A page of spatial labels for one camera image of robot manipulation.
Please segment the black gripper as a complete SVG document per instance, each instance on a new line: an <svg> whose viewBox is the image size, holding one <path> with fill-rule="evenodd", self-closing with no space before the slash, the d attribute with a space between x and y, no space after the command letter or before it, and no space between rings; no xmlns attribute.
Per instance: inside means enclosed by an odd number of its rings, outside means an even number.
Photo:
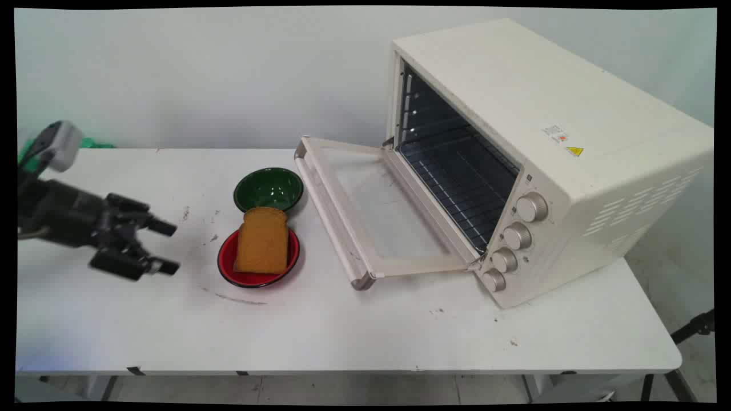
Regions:
<svg viewBox="0 0 731 411"><path fill-rule="evenodd" d="M112 231L115 221L171 237L177 226L151 213L147 203L115 193L99 195L58 180L18 179L18 240L41 239L66 247L96 248L89 267L138 281L144 274L172 276L180 263L152 255L135 231Z"/></svg>

